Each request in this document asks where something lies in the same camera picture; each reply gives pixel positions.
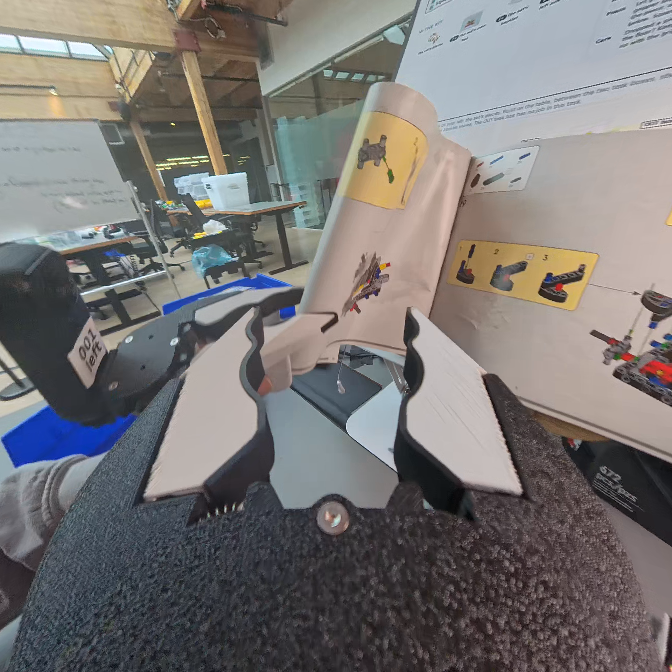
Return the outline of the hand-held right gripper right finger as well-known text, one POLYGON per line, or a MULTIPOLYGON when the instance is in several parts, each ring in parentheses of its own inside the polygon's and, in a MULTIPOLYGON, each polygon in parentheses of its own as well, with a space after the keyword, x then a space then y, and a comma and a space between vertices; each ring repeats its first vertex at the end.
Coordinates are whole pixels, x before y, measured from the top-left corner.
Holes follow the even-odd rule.
POLYGON ((426 497, 478 491, 521 497, 483 369, 416 307, 405 318, 403 375, 393 457, 401 481, 426 497))

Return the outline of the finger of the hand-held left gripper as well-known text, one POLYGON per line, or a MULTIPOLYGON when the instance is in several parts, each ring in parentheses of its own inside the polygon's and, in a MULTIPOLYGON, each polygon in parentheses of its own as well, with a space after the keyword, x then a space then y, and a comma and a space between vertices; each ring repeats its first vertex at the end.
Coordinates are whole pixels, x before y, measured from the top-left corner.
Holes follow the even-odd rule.
POLYGON ((227 326, 217 327, 217 324, 233 324, 248 310, 256 308, 254 302, 215 302, 197 308, 194 313, 194 323, 205 329, 227 330, 227 326))
POLYGON ((328 331, 337 322, 334 313, 298 313, 278 324, 264 324, 260 394, 286 390, 294 377, 310 372, 331 348, 328 331))

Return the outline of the instruction manual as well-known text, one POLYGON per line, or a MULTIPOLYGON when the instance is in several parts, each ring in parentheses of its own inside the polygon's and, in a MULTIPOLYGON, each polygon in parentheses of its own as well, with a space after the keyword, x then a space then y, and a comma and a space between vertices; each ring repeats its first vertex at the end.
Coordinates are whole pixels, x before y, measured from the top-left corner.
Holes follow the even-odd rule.
POLYGON ((671 129, 469 157, 431 102, 369 88, 297 315, 297 376, 405 354, 418 307, 528 407, 671 459, 671 129))

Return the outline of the person's left forearm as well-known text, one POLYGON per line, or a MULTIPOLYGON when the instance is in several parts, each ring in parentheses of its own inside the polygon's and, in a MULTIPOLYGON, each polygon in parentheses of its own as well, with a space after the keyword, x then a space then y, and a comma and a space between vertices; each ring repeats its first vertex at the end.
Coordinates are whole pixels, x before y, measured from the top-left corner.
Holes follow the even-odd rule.
POLYGON ((68 456, 15 469, 1 482, 1 551, 35 572, 56 528, 105 453, 68 456))

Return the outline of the blue plastic bin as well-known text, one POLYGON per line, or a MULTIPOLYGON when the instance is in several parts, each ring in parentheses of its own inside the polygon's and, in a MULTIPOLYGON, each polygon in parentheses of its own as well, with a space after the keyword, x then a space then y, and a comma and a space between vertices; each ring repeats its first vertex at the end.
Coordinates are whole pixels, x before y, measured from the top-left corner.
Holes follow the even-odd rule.
POLYGON ((231 282, 214 286, 200 292, 190 294, 189 296, 173 300, 163 305, 162 315, 172 314, 182 307, 189 305, 197 300, 209 298, 219 294, 237 293, 239 290, 267 290, 276 288, 291 288, 289 283, 276 280, 268 275, 257 274, 254 277, 241 278, 231 282))

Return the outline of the teal plastic bag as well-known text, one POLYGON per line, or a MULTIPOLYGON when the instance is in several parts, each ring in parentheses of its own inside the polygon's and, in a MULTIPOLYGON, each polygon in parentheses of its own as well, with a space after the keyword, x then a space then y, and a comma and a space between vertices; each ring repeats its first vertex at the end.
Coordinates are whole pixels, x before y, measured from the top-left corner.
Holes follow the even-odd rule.
POLYGON ((219 245, 206 245, 193 251, 191 266, 198 277, 205 279, 211 269, 215 269, 214 273, 237 273, 239 259, 231 256, 219 245))

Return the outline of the book stand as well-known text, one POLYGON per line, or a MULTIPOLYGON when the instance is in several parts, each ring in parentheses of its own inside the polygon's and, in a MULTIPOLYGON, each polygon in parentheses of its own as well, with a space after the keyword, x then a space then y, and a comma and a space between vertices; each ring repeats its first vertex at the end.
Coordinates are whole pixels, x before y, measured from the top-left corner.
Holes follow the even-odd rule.
POLYGON ((386 351, 354 345, 341 347, 337 388, 340 394, 364 394, 364 401, 349 413, 348 436, 393 471, 394 442, 400 404, 408 385, 403 357, 386 351))

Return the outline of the black office chair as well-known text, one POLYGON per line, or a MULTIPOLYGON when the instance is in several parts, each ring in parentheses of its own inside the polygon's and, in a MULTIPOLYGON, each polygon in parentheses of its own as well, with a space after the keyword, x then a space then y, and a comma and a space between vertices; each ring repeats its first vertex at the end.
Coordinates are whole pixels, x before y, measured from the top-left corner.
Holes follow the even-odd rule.
POLYGON ((202 243, 201 239, 209 235, 203 226, 210 220, 189 194, 184 196, 181 206, 175 208, 171 214, 176 220, 175 235, 180 238, 181 247, 194 252, 208 244, 202 243))

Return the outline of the wooden background table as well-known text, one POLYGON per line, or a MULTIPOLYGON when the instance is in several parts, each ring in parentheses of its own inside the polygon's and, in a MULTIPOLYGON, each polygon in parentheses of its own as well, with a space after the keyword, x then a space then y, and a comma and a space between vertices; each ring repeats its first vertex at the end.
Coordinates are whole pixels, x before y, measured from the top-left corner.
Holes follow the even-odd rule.
POLYGON ((296 208, 306 206, 305 201, 268 201, 250 204, 240 207, 237 210, 218 211, 213 208, 202 210, 208 219, 214 219, 221 222, 232 222, 234 227, 217 234, 211 234, 201 239, 202 243, 207 245, 219 245, 229 251, 231 256, 246 264, 257 264, 259 269, 264 268, 262 259, 270 256, 267 251, 258 251, 253 237, 251 226, 257 224, 262 216, 273 216, 275 227, 280 243, 280 251, 283 264, 279 267, 269 270, 270 275, 287 272, 308 264, 307 260, 293 260, 287 238, 286 226, 283 215, 292 212, 296 208))

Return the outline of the blue bin with marker label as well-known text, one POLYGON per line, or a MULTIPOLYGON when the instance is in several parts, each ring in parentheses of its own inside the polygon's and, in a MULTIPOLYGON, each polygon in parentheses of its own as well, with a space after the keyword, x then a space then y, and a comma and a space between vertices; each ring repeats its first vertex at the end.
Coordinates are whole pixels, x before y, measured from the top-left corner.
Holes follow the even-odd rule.
POLYGON ((60 418, 45 407, 1 436, 14 467, 70 456, 96 457, 110 450, 136 420, 135 415, 100 426, 60 418))

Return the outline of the white storage box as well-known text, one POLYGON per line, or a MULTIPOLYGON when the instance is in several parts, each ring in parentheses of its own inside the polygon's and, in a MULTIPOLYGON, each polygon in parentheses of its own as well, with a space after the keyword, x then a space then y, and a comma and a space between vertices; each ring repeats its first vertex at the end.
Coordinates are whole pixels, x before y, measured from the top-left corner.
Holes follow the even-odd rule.
POLYGON ((251 203, 246 172, 206 175, 201 182, 214 210, 237 210, 251 203))

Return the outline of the stack of clear storage boxes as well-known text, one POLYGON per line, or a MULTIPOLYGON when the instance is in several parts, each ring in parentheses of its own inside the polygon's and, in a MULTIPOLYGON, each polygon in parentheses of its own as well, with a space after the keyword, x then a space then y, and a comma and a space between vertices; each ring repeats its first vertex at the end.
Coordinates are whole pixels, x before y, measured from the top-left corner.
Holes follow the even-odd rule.
POLYGON ((173 184, 177 192, 177 198, 180 203, 183 203, 184 197, 189 195, 195 202, 210 201, 207 189, 204 186, 204 180, 208 179, 210 174, 205 173, 191 173, 181 177, 175 177, 173 184))

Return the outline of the whiteboard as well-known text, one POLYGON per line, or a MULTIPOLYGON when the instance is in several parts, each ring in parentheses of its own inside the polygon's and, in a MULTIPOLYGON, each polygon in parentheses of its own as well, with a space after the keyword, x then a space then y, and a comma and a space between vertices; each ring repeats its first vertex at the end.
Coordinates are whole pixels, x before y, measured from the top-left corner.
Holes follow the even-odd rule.
POLYGON ((98 122, 1 121, 1 242, 138 217, 98 122))

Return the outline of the toy car set box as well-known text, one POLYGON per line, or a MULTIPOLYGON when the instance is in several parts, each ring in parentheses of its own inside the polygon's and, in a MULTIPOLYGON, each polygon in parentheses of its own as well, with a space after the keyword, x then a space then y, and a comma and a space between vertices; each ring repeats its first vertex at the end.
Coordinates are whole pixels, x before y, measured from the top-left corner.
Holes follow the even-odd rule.
POLYGON ((671 545, 671 463, 613 440, 561 438, 602 500, 671 545))

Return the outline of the white printed instruction sheet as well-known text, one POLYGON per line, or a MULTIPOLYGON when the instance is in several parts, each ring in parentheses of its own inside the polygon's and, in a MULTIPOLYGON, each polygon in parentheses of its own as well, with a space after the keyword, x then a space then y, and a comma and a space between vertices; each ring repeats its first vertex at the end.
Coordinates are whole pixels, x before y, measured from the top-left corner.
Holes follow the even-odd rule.
POLYGON ((418 1, 394 77, 473 155, 671 129, 670 1, 418 1))

